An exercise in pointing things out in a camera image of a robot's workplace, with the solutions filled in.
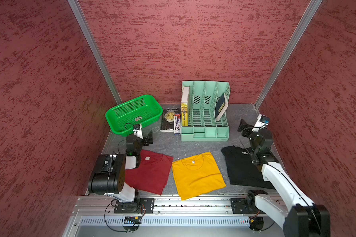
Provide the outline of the green plastic basket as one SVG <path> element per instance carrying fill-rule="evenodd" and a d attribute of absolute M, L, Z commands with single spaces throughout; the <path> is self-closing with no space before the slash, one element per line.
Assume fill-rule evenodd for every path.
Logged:
<path fill-rule="evenodd" d="M 126 137 L 133 127 L 140 124 L 149 126 L 160 119 L 163 108 L 151 95 L 142 95 L 109 109 L 106 120 L 114 134 Z"/>

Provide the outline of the red t-shirt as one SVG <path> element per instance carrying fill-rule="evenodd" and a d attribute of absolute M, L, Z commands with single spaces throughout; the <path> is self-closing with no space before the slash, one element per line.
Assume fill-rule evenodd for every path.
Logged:
<path fill-rule="evenodd" d="M 135 189 L 161 195 L 174 158 L 147 150 L 142 150 L 140 157 L 138 168 L 126 170 L 125 182 Z"/>

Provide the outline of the black t-shirt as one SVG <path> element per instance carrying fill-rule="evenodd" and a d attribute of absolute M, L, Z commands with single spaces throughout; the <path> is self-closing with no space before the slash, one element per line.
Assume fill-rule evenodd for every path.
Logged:
<path fill-rule="evenodd" d="M 246 149 L 228 146 L 221 149 L 225 158 L 227 174 L 231 185 L 274 189 L 271 182 L 265 181 L 261 172 L 252 164 Z"/>

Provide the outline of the yellow t-shirt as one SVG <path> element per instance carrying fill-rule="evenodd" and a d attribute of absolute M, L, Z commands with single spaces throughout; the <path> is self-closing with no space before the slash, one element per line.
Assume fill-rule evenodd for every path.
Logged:
<path fill-rule="evenodd" d="M 172 163 L 173 177 L 181 200 L 226 187 L 217 162 L 210 152 Z"/>

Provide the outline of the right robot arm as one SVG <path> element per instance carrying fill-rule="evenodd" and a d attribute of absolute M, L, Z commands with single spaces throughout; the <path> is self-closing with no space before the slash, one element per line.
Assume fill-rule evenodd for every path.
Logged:
<path fill-rule="evenodd" d="M 286 207 L 282 207 L 262 190 L 250 191 L 248 201 L 252 207 L 264 212 L 283 230 L 286 237 L 329 237 L 330 213 L 317 205 L 300 190 L 271 152 L 273 135 L 267 126 L 270 119 L 259 115 L 254 125 L 241 120 L 238 132 L 249 139 L 246 151 L 252 164 L 265 181 L 271 182 Z"/>

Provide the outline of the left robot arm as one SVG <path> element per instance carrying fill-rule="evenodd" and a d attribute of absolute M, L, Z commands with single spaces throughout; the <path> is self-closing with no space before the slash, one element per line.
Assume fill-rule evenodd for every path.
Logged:
<path fill-rule="evenodd" d="M 121 204 L 140 203 L 138 190 L 125 182 L 126 170 L 135 169 L 141 163 L 143 146 L 153 143 L 153 132 L 140 138 L 135 134 L 126 137 L 124 153 L 114 152 L 109 155 L 99 155 L 88 181 L 89 194 L 114 197 Z"/>

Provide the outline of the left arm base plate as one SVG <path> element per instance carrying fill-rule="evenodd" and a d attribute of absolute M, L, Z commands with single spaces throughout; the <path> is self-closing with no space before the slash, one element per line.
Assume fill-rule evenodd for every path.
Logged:
<path fill-rule="evenodd" d="M 154 203 L 154 198 L 142 197 L 133 202 L 120 202 L 116 200 L 111 205 L 114 207 L 114 213 L 116 214 L 148 214 L 153 213 Z"/>

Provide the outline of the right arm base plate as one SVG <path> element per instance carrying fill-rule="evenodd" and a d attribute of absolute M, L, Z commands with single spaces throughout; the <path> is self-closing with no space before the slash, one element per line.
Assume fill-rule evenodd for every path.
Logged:
<path fill-rule="evenodd" d="M 248 198 L 231 198 L 230 202 L 233 214 L 254 214 L 257 212 Z"/>

